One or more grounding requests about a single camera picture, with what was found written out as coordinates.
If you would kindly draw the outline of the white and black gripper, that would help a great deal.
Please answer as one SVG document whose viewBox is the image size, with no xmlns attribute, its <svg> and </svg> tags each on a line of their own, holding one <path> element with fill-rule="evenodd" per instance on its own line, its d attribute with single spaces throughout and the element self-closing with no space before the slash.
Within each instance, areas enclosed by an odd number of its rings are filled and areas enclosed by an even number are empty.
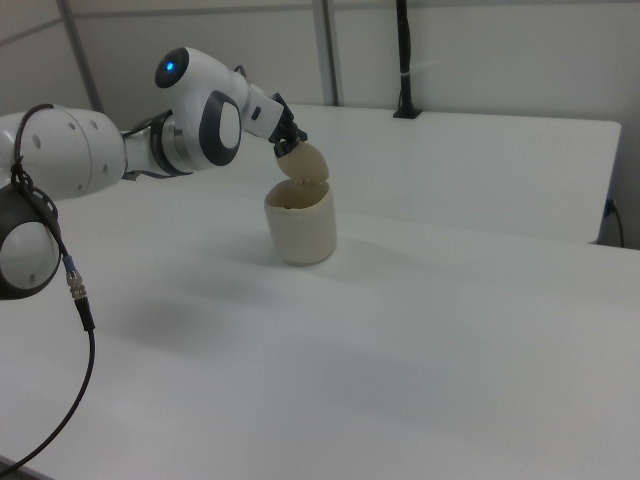
<svg viewBox="0 0 640 480">
<path fill-rule="evenodd" d="M 257 85 L 249 86 L 242 128 L 254 136 L 276 142 L 273 146 L 276 157 L 291 153 L 297 143 L 308 140 L 308 134 L 298 127 L 282 95 L 269 95 Z"/>
</svg>

